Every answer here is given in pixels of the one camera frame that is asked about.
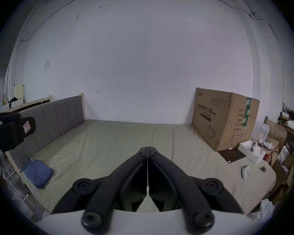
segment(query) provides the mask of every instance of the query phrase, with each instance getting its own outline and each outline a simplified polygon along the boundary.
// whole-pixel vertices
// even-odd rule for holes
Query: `white wall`
[[[70,1],[40,5],[23,39]],[[15,83],[28,102],[84,92],[87,118],[143,123],[190,123],[196,87],[230,91],[260,99],[262,122],[282,106],[279,65],[266,22],[218,0],[76,0],[22,43]]]

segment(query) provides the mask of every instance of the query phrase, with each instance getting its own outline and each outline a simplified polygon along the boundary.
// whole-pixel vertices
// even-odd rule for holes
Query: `white box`
[[[256,164],[264,158],[266,152],[259,146],[255,146],[255,149],[259,150],[260,153],[259,157],[257,157],[254,153],[251,152],[252,143],[253,142],[251,140],[240,143],[238,150],[242,152],[253,164]]]
[[[6,111],[6,110],[8,110],[9,108],[10,108],[9,103],[0,106],[0,113],[1,113],[1,112],[4,112],[4,111]]]
[[[14,102],[11,102],[11,108],[14,108],[14,107],[16,107],[18,105],[22,105],[22,104],[23,104],[23,99],[21,98],[19,100],[16,100]]]

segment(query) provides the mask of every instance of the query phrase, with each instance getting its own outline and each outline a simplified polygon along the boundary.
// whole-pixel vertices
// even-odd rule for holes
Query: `beige bed sheet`
[[[246,214],[275,184],[275,172],[267,162],[253,165],[243,158],[228,164],[192,127],[96,120],[86,120],[33,157],[54,169],[43,189],[37,189],[23,172],[21,177],[38,201],[51,212],[75,180],[108,176],[145,146],[154,146],[190,176],[220,179]],[[253,177],[243,180],[240,171],[247,164],[250,164]],[[265,173],[259,169],[263,165],[267,168]],[[150,198],[146,198],[139,211],[155,212],[157,208]]]

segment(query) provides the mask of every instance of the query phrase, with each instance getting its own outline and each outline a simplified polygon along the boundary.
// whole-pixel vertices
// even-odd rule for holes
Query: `electrical wire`
[[[14,58],[14,64],[13,64],[13,74],[12,74],[12,77],[14,77],[14,79],[13,79],[13,83],[15,83],[15,71],[16,71],[16,69],[14,69],[14,67],[15,67],[15,65],[17,65],[17,60],[18,60],[18,53],[19,53],[19,51],[20,51],[20,48],[21,48],[21,45],[22,45],[22,42],[28,42],[31,38],[32,38],[32,36],[39,30],[39,28],[48,20],[48,19],[50,19],[54,14],[56,14],[59,10],[61,10],[61,9],[63,9],[65,6],[67,6],[67,5],[69,5],[70,3],[72,3],[72,2],[74,2],[74,1],[76,1],[76,0],[72,0],[72,1],[70,1],[69,3],[67,3],[67,4],[65,4],[64,6],[62,6],[61,8],[59,8],[58,10],[56,10],[54,13],[52,13],[33,33],[32,33],[32,35],[27,39],[27,40],[23,40],[23,39],[21,39],[21,41],[19,42],[19,44],[18,44],[18,46],[20,46],[19,48],[18,48],[18,46],[17,46],[17,48],[16,48],[16,53],[17,53],[17,57],[15,57]],[[238,8],[238,7],[233,7],[233,6],[231,6],[231,5],[229,5],[228,3],[226,3],[226,2],[224,2],[224,1],[222,1],[222,0],[218,0],[218,1],[220,1],[220,2],[222,2],[223,4],[225,4],[225,5],[227,5],[228,7],[230,7],[230,8],[232,8],[232,9],[239,9],[239,10],[243,10],[246,14],[248,14],[249,15],[249,17],[251,18],[251,19],[254,19],[254,20],[264,20],[264,21],[266,21],[267,23],[268,23],[268,25],[270,26],[270,29],[271,29],[271,31],[272,31],[272,33],[273,33],[273,35],[274,35],[274,38],[275,38],[275,41],[276,41],[276,44],[277,44],[277,47],[278,47],[278,51],[279,51],[279,56],[280,56],[280,60],[281,60],[281,66],[282,66],[282,77],[283,77],[283,96],[282,96],[282,105],[283,105],[283,102],[284,102],[284,72],[283,72],[283,63],[282,63],[282,57],[281,57],[281,54],[280,54],[280,49],[279,49],[279,45],[278,45],[278,41],[277,41],[277,36],[276,36],[276,34],[274,33],[274,30],[273,30],[273,28],[272,28],[272,26],[270,25],[270,23],[268,22],[268,20],[267,19],[265,19],[265,18],[254,18],[252,15],[254,15],[254,13],[253,13],[253,11],[251,10],[251,8],[249,7],[249,5],[247,4],[247,2],[245,1],[245,0],[243,0],[244,2],[245,2],[245,4],[247,5],[247,7],[249,8],[249,10],[250,10],[250,12],[251,13],[248,13],[246,10],[244,10],[243,8]],[[28,24],[28,22],[29,22],[29,20],[27,21],[27,23],[26,23],[26,25],[25,25],[25,27],[24,27],[24,29],[23,29],[23,32],[22,32],[22,34],[21,34],[21,37],[22,37],[22,35],[23,35],[23,33],[24,33],[24,30],[25,30],[25,28],[26,28],[26,26],[27,26],[27,24]]]
[[[250,12],[252,13],[252,14],[254,14],[254,12],[251,10],[251,8],[249,7],[249,5],[248,5],[248,3],[245,1],[245,0],[243,0],[244,2],[245,2],[245,4],[247,5],[247,7],[249,8],[249,10],[250,10]]]
[[[34,12],[35,12],[35,10],[37,8],[38,8],[38,5],[35,7],[35,9],[33,10],[32,14],[30,15],[29,19],[27,20],[27,23],[26,23],[26,25],[25,25],[25,27],[24,27],[24,29],[22,31],[21,37],[20,37],[21,40],[18,42],[18,45],[17,45],[17,48],[16,48],[15,57],[14,57],[14,63],[13,63],[13,70],[12,70],[13,84],[15,84],[15,70],[16,70],[18,55],[19,55],[19,52],[20,52],[20,49],[21,49],[21,45],[22,45],[22,36],[23,36],[23,33],[24,33],[25,29],[26,29],[26,26],[27,26],[28,22],[30,21],[32,15],[34,14]]]
[[[282,88],[282,109],[283,109],[283,104],[284,104],[284,70],[283,70],[283,62],[282,62],[282,57],[281,57],[281,53],[280,53],[280,48],[279,48],[279,45],[278,45],[278,38],[277,38],[276,34],[274,33],[274,30],[273,30],[271,24],[270,24],[270,23],[268,22],[268,20],[265,19],[265,18],[254,18],[254,17],[251,15],[251,14],[254,15],[254,13],[253,13],[253,11],[251,10],[251,8],[249,7],[249,5],[247,4],[247,2],[246,2],[245,0],[243,0],[243,1],[244,1],[245,4],[247,5],[247,7],[248,7],[249,10],[251,11],[251,13],[248,13],[246,10],[244,10],[244,9],[242,9],[242,8],[233,7],[233,6],[229,5],[228,3],[226,3],[226,2],[224,2],[224,1],[222,1],[222,0],[218,0],[218,1],[224,3],[225,5],[229,6],[229,7],[232,8],[232,9],[243,10],[246,14],[249,15],[249,17],[250,17],[251,19],[254,19],[254,20],[256,20],[256,21],[264,20],[264,21],[266,21],[267,24],[269,25],[269,27],[270,27],[270,29],[271,29],[271,31],[272,31],[272,34],[273,34],[273,36],[274,36],[274,39],[275,39],[275,41],[276,41],[276,44],[277,44],[277,47],[278,47],[278,51],[279,51],[280,60],[281,60],[281,67],[282,67],[282,80],[283,80],[283,88]]]
[[[19,52],[20,52],[20,49],[21,49],[21,45],[22,45],[22,42],[28,42],[31,38],[32,38],[32,36],[39,30],[39,28],[41,27],[41,26],[43,26],[43,24],[48,20],[48,19],[50,19],[54,14],[56,14],[59,10],[61,10],[61,9],[63,9],[65,6],[67,6],[67,5],[69,5],[70,3],[72,3],[72,2],[74,2],[74,1],[76,1],[76,0],[72,0],[72,1],[70,1],[70,2],[68,2],[67,4],[65,4],[65,5],[63,5],[60,9],[58,9],[58,10],[56,10],[54,13],[52,13],[51,14],[51,16],[49,16],[35,31],[34,31],[34,33],[27,39],[27,40],[24,40],[24,39],[21,39],[21,41],[19,42],[19,44],[17,45],[17,48],[16,48],[16,53],[17,53],[17,56],[16,56],[16,54],[15,54],[15,58],[14,58],[14,64],[13,64],[13,73],[12,73],[12,78],[13,78],[13,84],[15,84],[15,71],[16,71],[16,65],[17,65],[17,60],[18,60],[18,54],[19,54]],[[22,35],[23,35],[23,33],[24,33],[24,30],[25,30],[25,28],[26,28],[26,26],[27,26],[27,24],[28,24],[28,22],[29,22],[29,20],[27,21],[27,23],[26,23],[26,25],[25,25],[25,27],[24,27],[24,29],[23,29],[23,32],[22,32],[22,34],[21,34],[21,38],[22,38]]]

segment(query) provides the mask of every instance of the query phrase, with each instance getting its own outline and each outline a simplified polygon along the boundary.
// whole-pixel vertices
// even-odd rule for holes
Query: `desk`
[[[287,124],[282,123],[281,121],[278,121],[278,125],[283,126],[288,133],[290,133],[291,135],[294,136],[294,130],[292,128],[290,128]]]
[[[51,101],[52,101],[52,97],[50,95],[49,97],[45,97],[45,98],[42,98],[42,99],[31,101],[29,103],[24,103],[24,104],[17,105],[16,107],[10,108],[10,109],[5,110],[3,112],[21,112],[21,111],[27,110],[29,108],[35,107],[37,105],[40,105],[40,104],[43,104],[43,103],[48,103],[48,102],[51,102]]]

